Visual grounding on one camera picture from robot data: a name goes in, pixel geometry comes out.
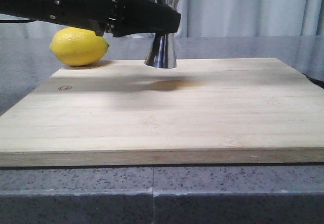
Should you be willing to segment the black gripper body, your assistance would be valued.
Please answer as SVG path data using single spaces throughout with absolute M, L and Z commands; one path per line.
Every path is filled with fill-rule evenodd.
M 1 14 L 21 21 L 44 21 L 93 31 L 103 36 L 116 18 L 115 0 L 1 0 Z

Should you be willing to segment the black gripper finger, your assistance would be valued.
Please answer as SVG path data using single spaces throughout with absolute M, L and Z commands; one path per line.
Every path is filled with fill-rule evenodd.
M 178 31 L 181 14 L 149 0 L 117 0 L 111 33 L 123 37 L 137 33 L 168 34 Z

